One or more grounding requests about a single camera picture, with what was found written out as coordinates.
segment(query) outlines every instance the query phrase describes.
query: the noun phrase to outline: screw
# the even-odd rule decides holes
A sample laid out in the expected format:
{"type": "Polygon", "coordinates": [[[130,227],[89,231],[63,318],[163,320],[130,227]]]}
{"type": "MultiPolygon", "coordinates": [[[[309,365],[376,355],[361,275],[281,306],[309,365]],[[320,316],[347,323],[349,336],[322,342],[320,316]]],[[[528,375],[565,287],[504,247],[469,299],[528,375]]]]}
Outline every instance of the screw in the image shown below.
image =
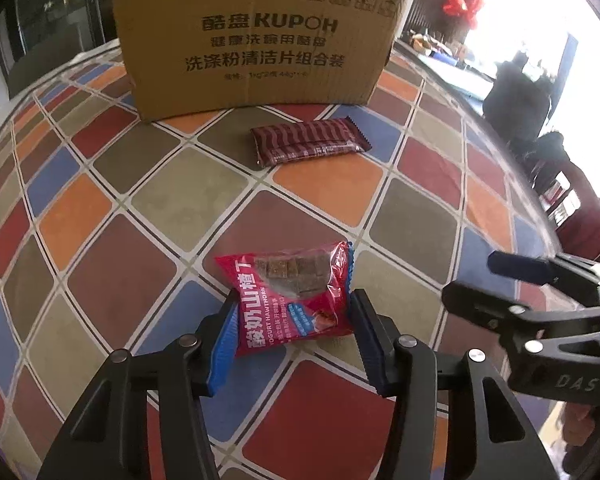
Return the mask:
{"type": "Polygon", "coordinates": [[[398,338],[398,345],[403,348],[413,348],[418,344],[418,340],[412,335],[401,335],[398,338]]]}
{"type": "Polygon", "coordinates": [[[115,363],[123,363],[126,361],[128,354],[129,352],[127,350],[121,348],[120,350],[114,350],[111,352],[109,358],[115,363]]]}
{"type": "Polygon", "coordinates": [[[469,359],[471,359],[471,361],[475,361],[476,363],[481,363],[486,358],[487,358],[487,356],[479,348],[471,348],[471,350],[469,350],[469,359]]]}
{"type": "Polygon", "coordinates": [[[184,348],[189,348],[198,344],[198,338],[195,334],[181,335],[178,339],[178,344],[184,348]]]}
{"type": "Polygon", "coordinates": [[[511,305],[509,307],[509,312],[518,316],[519,314],[524,314],[526,312],[526,308],[520,305],[511,305]]]}
{"type": "Polygon", "coordinates": [[[538,354],[542,351],[544,345],[538,339],[531,339],[525,343],[525,349],[531,354],[538,354]]]}

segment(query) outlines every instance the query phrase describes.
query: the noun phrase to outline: yogurt hawthorn snack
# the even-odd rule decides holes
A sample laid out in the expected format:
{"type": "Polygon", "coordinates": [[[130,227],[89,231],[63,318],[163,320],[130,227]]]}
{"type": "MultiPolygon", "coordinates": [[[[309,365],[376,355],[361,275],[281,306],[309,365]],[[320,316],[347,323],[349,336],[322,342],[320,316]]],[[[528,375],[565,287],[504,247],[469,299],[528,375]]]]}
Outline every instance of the yogurt hawthorn snack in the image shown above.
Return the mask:
{"type": "Polygon", "coordinates": [[[240,291],[238,355],[300,338],[351,333],[346,314],[353,270],[349,242],[231,254],[216,262],[240,291]]]}

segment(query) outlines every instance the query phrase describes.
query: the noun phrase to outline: brown striped wrapper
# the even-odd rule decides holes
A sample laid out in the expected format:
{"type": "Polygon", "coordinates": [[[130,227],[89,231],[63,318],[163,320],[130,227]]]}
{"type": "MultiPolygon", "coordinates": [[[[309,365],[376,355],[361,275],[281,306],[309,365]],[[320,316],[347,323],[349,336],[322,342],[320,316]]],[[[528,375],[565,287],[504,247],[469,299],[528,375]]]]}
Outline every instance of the brown striped wrapper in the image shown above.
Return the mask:
{"type": "Polygon", "coordinates": [[[252,128],[261,168],[283,162],[341,153],[368,152],[371,144],[354,122],[324,119],[252,128]]]}

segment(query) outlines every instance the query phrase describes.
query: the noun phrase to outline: red bow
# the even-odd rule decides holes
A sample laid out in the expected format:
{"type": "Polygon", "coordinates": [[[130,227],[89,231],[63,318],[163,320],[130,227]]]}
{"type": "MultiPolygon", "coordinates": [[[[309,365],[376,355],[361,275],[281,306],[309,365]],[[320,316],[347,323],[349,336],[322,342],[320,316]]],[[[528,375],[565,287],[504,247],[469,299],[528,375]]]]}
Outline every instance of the red bow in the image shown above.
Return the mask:
{"type": "Polygon", "coordinates": [[[483,7],[484,0],[469,0],[468,3],[465,0],[446,0],[442,10],[447,16],[463,17],[469,24],[469,28],[473,29],[478,26],[475,15],[483,7]]]}

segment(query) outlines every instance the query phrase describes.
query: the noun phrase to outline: brown cardboard box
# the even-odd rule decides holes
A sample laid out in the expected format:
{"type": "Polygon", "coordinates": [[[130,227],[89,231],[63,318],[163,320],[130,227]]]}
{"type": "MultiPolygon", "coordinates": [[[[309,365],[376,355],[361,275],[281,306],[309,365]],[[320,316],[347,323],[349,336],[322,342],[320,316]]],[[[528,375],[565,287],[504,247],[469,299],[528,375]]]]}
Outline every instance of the brown cardboard box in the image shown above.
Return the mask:
{"type": "Polygon", "coordinates": [[[244,105],[366,104],[404,0],[114,0],[143,120],[244,105]]]}

